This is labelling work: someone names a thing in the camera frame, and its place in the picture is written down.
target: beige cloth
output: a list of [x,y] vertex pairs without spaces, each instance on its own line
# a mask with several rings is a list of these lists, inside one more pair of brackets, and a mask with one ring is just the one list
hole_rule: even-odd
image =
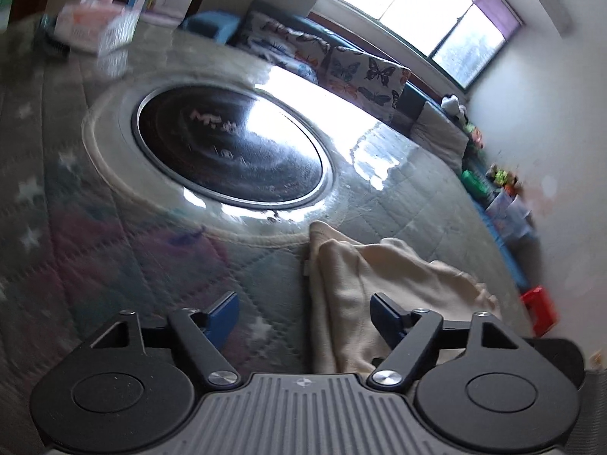
[[311,334],[314,371],[374,370],[390,349],[371,323],[369,302],[383,292],[405,310],[429,308],[446,320],[470,320],[475,311],[499,316],[482,284],[449,265],[421,259],[404,241],[360,244],[323,222],[310,226]]

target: window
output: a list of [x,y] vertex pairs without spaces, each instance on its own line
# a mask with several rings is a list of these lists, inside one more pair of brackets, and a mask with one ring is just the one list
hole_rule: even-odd
[[502,0],[343,0],[467,89],[520,26]]

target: metal screw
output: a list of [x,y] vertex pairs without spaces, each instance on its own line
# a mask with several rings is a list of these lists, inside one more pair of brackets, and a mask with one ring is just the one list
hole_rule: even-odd
[[400,373],[397,373],[396,371],[392,371],[391,369],[383,369],[381,371],[373,373],[373,381],[379,384],[390,386],[403,381],[403,377],[400,375]]
[[213,371],[209,375],[209,382],[217,385],[235,384],[238,381],[238,375],[233,371]]

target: white plush toy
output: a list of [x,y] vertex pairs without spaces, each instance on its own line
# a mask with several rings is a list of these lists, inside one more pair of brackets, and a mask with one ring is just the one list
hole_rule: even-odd
[[457,96],[444,96],[441,108],[449,116],[457,118],[462,127],[468,124],[468,111],[463,104],[459,103]]

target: red plastic object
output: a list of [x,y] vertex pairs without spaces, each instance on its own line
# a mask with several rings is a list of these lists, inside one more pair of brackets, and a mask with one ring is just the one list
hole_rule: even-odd
[[544,287],[538,286],[528,290],[521,296],[521,301],[531,315],[533,332],[536,337],[544,335],[558,322],[558,314],[554,308],[554,303]]

